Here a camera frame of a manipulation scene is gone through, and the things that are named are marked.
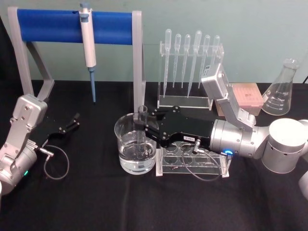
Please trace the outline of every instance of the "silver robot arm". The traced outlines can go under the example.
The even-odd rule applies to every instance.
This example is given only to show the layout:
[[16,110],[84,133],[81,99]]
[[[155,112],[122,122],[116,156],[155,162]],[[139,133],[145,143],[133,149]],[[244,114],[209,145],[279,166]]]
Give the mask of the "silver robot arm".
[[10,193],[36,161],[36,143],[28,138],[46,110],[47,104],[30,94],[18,98],[10,119],[11,129],[0,149],[2,194]]
[[[226,120],[216,120],[210,150],[254,159],[276,173],[291,172],[298,159],[308,152],[308,120],[277,119],[267,127],[257,127],[256,118],[239,107],[221,64],[210,68],[202,84],[210,99],[216,100]],[[308,199],[308,172],[299,181]]]

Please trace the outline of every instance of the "dropper rack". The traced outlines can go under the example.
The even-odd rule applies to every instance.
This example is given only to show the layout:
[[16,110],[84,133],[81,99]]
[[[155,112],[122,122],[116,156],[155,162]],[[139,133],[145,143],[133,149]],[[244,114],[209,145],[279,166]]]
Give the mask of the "dropper rack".
[[[185,69],[184,81],[182,84],[182,70],[183,70],[183,61],[185,56],[185,49],[184,49],[185,36],[181,36],[182,38],[180,39],[181,43],[180,43],[176,75],[175,75],[176,80],[175,84],[173,84],[173,76],[174,76],[173,69],[174,69],[174,59],[176,56],[175,55],[176,47],[177,49],[179,48],[179,45],[175,43],[176,36],[179,36],[179,34],[173,35],[171,39],[171,45],[169,44],[167,46],[168,48],[170,47],[168,51],[169,54],[167,55],[169,56],[168,62],[166,62],[165,43],[163,43],[163,41],[160,41],[160,46],[159,46],[160,65],[159,65],[157,107],[158,108],[172,107],[174,105],[177,105],[184,108],[185,107],[206,108],[211,110],[213,100],[210,100],[206,97],[206,92],[202,84],[200,83],[201,83],[201,78],[207,77],[209,69],[211,68],[211,66],[214,66],[213,64],[222,63],[223,61],[224,50],[222,44],[220,43],[220,37],[215,36],[214,38],[211,39],[209,35],[202,36],[200,42],[201,45],[198,46],[195,65],[192,65],[195,46],[194,46],[194,38],[191,38],[190,46],[188,49],[186,68],[184,68]],[[168,63],[168,69],[167,69],[167,87],[166,87],[166,92],[164,94],[165,63]],[[188,85],[191,79],[190,78],[191,73],[194,73],[191,81],[192,87],[191,91],[188,92]]]

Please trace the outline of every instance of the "water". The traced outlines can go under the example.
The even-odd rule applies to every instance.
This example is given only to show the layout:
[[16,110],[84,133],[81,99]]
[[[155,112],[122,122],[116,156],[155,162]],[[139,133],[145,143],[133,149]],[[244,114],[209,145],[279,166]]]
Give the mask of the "water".
[[122,136],[119,147],[120,164],[123,169],[133,175],[140,175],[150,171],[155,165],[156,142],[145,138],[143,148],[137,144],[139,132],[132,131]]

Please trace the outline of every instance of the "erlenmeyer flask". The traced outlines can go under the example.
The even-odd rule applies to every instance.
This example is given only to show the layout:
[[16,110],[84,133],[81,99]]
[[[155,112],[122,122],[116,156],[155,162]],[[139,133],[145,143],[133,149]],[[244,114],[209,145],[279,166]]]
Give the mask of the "erlenmeyer flask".
[[289,112],[293,77],[298,67],[298,61],[295,59],[286,59],[283,62],[279,76],[262,95],[263,111],[274,116],[282,116]]

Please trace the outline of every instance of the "blue bar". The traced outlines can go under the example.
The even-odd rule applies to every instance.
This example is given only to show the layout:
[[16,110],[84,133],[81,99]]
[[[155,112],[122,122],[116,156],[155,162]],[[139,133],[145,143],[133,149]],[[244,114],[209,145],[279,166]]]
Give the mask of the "blue bar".
[[[78,11],[17,10],[23,41],[82,43]],[[132,45],[131,13],[93,12],[94,41]]]

